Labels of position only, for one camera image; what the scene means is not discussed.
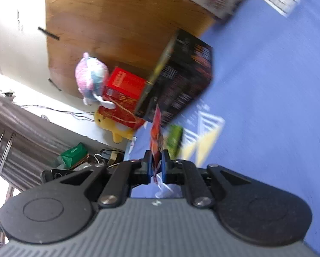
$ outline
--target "blue tablecloth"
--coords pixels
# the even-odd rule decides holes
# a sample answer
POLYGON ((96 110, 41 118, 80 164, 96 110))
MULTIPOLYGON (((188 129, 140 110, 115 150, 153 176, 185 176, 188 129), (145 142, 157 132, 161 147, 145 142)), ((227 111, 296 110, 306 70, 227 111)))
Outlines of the blue tablecloth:
MULTIPOLYGON (((265 0, 246 0, 202 40, 214 48, 214 80, 174 122, 195 136, 201 113, 222 117, 201 166, 218 163, 306 200, 305 241, 320 253, 320 0, 300 0, 287 18, 265 0)), ((130 159, 149 148, 150 127, 136 133, 130 159)), ((153 192, 141 186, 133 195, 153 192)))

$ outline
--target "white surface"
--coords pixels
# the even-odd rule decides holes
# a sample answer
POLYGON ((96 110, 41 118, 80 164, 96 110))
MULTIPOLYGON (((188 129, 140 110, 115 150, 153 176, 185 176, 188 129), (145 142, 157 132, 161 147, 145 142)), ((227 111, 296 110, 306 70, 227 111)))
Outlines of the white surface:
POLYGON ((45 0, 0 0, 1 73, 75 108, 94 109, 48 82, 46 36, 39 26, 46 27, 45 0))
MULTIPOLYGON (((50 98, 27 86, 24 86, 21 83, 16 82, 15 80, 12 80, 0 74, 0 90, 6 92, 9 89, 15 91, 16 97, 14 98, 14 103, 16 103, 17 105, 42 105, 42 106, 47 106, 47 107, 57 109, 57 110, 62 110, 62 111, 82 112, 82 110, 76 109, 72 106, 64 104, 53 98, 50 98)), ((57 111, 42 109, 38 107, 29 107, 29 108, 26 108, 26 110, 28 110, 29 112, 39 117, 41 117, 41 115, 45 115, 47 116, 47 118, 51 123, 54 123, 60 127, 63 127, 65 129, 68 129, 72 132, 75 132, 83 136, 82 138, 78 138, 78 136, 75 136, 70 132, 64 131, 64 133, 67 135, 65 138, 67 140, 76 138, 77 141, 82 142, 85 145, 91 146, 92 148, 97 147, 97 149, 99 146, 101 146, 99 144, 95 144, 94 142, 90 142, 88 139, 85 139, 85 137, 88 137, 89 139, 96 140, 107 146, 125 150, 126 143, 127 143, 126 139, 124 139, 123 142, 116 144, 112 140, 111 132, 108 130, 101 129, 94 122, 80 121, 75 119, 70 114, 60 113, 57 111)), ((56 130, 56 127, 49 126, 49 130, 51 131, 56 130)))

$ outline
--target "gray curtain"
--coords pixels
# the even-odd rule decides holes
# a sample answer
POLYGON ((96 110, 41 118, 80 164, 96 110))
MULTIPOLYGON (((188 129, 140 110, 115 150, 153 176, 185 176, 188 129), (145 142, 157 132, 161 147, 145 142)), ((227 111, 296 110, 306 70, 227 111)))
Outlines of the gray curtain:
POLYGON ((16 133, 1 176, 21 191, 41 184, 41 172, 50 169, 54 159, 73 146, 61 140, 62 128, 55 136, 49 133, 45 122, 0 96, 0 136, 5 130, 0 159, 11 133, 16 133))

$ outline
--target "green package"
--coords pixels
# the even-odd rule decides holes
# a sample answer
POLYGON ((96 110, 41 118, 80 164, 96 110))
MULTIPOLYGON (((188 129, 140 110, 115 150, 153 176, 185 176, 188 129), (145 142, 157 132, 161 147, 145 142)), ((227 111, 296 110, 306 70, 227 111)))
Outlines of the green package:
POLYGON ((170 129, 168 131, 168 136, 166 140, 166 148, 168 150, 168 154, 170 155, 171 159, 177 158, 182 135, 183 135, 182 126, 173 125, 173 124, 170 125, 170 129))
POLYGON ((79 143, 77 146, 60 154, 53 162, 53 167, 58 169, 71 169, 72 166, 87 156, 87 153, 84 144, 79 143))

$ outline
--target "yellow plush toy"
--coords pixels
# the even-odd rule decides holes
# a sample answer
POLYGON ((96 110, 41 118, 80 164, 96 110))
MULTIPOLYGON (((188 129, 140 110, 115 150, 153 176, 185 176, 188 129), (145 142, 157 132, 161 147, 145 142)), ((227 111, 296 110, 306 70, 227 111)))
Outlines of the yellow plush toy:
POLYGON ((94 121, 102 129, 107 129, 112 132, 112 139, 115 143, 122 142, 123 137, 131 140, 134 135, 134 131, 130 127, 115 122, 99 114, 98 111, 94 113, 94 121))

